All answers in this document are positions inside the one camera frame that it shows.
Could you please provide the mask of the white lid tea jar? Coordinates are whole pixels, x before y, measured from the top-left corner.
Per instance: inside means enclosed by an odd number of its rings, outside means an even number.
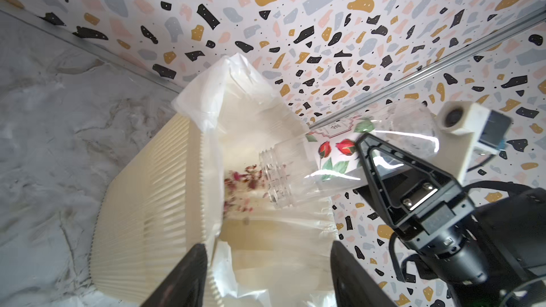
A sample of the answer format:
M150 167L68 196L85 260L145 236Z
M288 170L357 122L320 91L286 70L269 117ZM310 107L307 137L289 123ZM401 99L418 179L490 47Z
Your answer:
M427 159L439 151L434 116L413 100L362 109L260 153L268 197L277 208L366 186L358 139L366 133Z

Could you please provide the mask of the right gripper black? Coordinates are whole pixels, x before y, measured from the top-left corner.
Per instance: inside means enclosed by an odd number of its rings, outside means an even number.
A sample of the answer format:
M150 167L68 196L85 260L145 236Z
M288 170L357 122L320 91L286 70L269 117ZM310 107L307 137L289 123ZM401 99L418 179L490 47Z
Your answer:
M356 148L367 183L355 191L414 251L393 261L398 279L413 262L426 280L484 283L486 257L463 226L475 205L455 177L372 134L359 137Z

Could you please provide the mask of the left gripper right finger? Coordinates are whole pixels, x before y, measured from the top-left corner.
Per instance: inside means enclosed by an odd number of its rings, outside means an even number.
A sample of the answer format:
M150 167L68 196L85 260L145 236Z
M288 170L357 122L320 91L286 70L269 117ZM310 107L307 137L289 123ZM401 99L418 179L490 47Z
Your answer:
M337 306L395 306L340 241L332 244L330 264Z

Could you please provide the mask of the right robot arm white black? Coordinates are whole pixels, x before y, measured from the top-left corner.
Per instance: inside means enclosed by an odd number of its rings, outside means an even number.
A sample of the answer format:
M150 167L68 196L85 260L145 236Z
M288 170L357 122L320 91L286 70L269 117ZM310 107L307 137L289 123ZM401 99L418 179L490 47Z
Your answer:
M479 181L507 193L475 206L469 186L402 149L364 134L355 144L367 188L360 195L412 250L422 279L444 281L456 306L545 304L545 191Z

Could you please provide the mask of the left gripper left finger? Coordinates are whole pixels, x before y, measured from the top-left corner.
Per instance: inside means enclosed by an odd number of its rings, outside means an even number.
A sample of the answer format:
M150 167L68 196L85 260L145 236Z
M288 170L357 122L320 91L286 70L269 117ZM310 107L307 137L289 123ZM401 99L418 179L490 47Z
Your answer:
M208 257L204 244L195 244L141 307L202 307Z

